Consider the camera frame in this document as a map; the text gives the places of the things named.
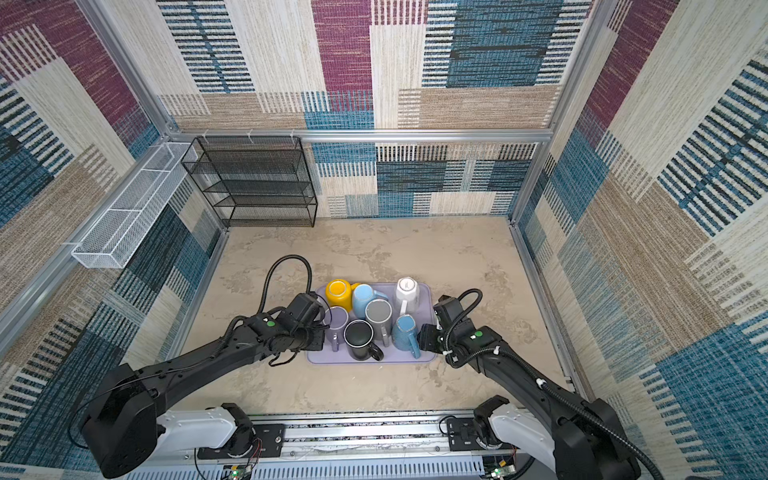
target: black mug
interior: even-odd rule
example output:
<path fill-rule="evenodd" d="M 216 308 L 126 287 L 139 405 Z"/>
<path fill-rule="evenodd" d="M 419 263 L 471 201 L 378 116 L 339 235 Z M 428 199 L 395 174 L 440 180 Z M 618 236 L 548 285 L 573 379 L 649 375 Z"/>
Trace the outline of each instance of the black mug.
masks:
<path fill-rule="evenodd" d="M 344 329 L 344 341 L 355 360 L 362 362 L 373 357 L 381 362 L 384 359 L 384 352 L 373 343 L 373 327 L 365 320 L 349 322 Z"/>

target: blue mug handle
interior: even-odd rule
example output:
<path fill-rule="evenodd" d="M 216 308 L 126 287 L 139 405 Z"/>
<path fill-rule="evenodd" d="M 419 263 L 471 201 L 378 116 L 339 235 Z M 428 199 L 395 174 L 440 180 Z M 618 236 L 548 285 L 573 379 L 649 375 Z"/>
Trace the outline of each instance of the blue mug handle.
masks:
<path fill-rule="evenodd" d="M 422 355 L 422 351 L 419 349 L 419 342 L 416 341 L 416 334 L 414 332 L 408 332 L 408 340 L 411 342 L 411 353 L 413 353 L 413 358 L 418 359 Z"/>

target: white wire basket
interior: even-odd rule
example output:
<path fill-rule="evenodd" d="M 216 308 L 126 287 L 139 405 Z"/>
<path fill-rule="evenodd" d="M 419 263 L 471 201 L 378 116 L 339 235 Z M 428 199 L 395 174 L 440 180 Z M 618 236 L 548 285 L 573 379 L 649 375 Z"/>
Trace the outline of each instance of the white wire basket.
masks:
<path fill-rule="evenodd" d="M 86 268 L 125 268 L 184 179 L 186 171 L 180 160 L 189 146 L 168 142 L 158 148 L 85 234 L 72 256 Z"/>

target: wire mesh shelf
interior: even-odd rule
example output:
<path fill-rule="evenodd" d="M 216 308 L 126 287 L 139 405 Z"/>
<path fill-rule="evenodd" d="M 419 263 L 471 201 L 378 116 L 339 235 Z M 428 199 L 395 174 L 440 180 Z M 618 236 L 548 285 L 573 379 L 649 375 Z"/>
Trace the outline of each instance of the wire mesh shelf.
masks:
<path fill-rule="evenodd" d="M 189 144 L 158 148 L 85 234 L 72 256 L 86 268 L 125 268 L 186 175 Z"/>
<path fill-rule="evenodd" d="M 317 196 L 301 140 L 197 137 L 182 164 L 227 227 L 314 227 Z"/>

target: black mug handle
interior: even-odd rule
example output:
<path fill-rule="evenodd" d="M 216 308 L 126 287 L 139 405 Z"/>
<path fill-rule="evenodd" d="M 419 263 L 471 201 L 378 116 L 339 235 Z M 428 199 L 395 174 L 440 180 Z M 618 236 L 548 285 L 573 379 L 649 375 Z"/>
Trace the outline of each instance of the black mug handle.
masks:
<path fill-rule="evenodd" d="M 375 361 L 381 362 L 384 360 L 384 352 L 377 345 L 374 345 L 373 341 L 368 344 L 368 352 Z"/>

